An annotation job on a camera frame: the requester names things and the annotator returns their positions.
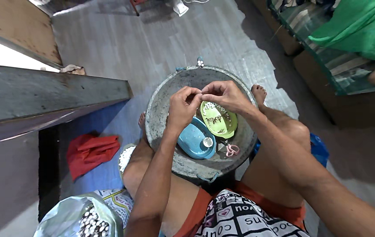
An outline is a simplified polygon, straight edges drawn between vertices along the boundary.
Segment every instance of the metal basin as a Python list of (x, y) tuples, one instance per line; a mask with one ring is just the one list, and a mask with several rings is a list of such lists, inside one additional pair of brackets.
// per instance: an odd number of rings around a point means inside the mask
[[(187, 67), (187, 70), (173, 73), (168, 76), (155, 90), (151, 97), (145, 120), (148, 142), (156, 151), (161, 142), (165, 128), (169, 102), (172, 94), (184, 86), (204, 88), (212, 81), (234, 81), (250, 101), (256, 105), (250, 89), (237, 76), (218, 67)], [(173, 158), (173, 172), (188, 179), (208, 179), (222, 176), (239, 167), (249, 156), (256, 143), (256, 134), (252, 131), (245, 119), (237, 115), (238, 127), (229, 143), (237, 145), (240, 153), (236, 156), (226, 157), (225, 148), (217, 151), (210, 159), (196, 160), (190, 158), (180, 147), (176, 147)]]

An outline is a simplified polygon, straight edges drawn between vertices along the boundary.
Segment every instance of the striped cloth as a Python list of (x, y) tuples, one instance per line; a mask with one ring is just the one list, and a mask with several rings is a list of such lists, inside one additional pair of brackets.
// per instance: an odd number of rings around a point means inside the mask
[(375, 92), (375, 86), (368, 82), (368, 76), (375, 70), (375, 61), (360, 57), (358, 54), (323, 48), (309, 36), (322, 24), (329, 21), (325, 10), (306, 1), (302, 5), (294, 4), (280, 12), (280, 7), (290, 0), (267, 0), (268, 8), (274, 17), (296, 37), (321, 66), (336, 95), (351, 95)]

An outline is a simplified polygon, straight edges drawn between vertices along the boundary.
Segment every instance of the hand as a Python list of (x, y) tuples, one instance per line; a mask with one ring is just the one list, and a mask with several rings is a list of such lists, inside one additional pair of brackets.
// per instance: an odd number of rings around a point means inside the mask
[(196, 109), (201, 105), (201, 90), (185, 86), (170, 98), (169, 122), (167, 127), (182, 132), (192, 121)]
[(228, 111), (242, 113), (253, 106), (233, 81), (213, 81), (202, 89), (202, 100), (215, 102)]

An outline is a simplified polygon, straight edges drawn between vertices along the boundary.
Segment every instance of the green plastic bowl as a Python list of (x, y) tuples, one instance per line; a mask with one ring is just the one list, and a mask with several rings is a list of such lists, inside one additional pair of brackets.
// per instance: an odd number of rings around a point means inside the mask
[(228, 113), (231, 122), (226, 117), (226, 113), (222, 111), (221, 108), (215, 106), (215, 108), (210, 108), (206, 110), (206, 115), (203, 114), (203, 108), (207, 101), (202, 101), (201, 104), (201, 115), (203, 118), (203, 122), (205, 123), (206, 127), (217, 137), (223, 137), (228, 139), (234, 136), (234, 132), (237, 129), (237, 115), (230, 111)]

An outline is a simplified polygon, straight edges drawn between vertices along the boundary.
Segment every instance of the orange shorts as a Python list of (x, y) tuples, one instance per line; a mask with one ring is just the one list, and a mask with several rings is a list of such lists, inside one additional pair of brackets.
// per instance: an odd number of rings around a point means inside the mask
[[(302, 230), (305, 230), (303, 220), (304, 215), (306, 213), (306, 209), (304, 205), (297, 208), (282, 206), (275, 202), (269, 201), (268, 199), (264, 198), (262, 195), (253, 191), (251, 188), (249, 188), (248, 186), (239, 181), (236, 181), (234, 187), (228, 190), (231, 190), (235, 193), (242, 195), (245, 198), (254, 201), (268, 215), (281, 218), (293, 225), (296, 225)], [(214, 198), (215, 197), (211, 196), (202, 188), (199, 189), (199, 193), (197, 194), (195, 202), (193, 203), (193, 206), (190, 209), (189, 215), (187, 216), (180, 230), (174, 235), (174, 237), (194, 236), (196, 230), (202, 224), (208, 204)]]

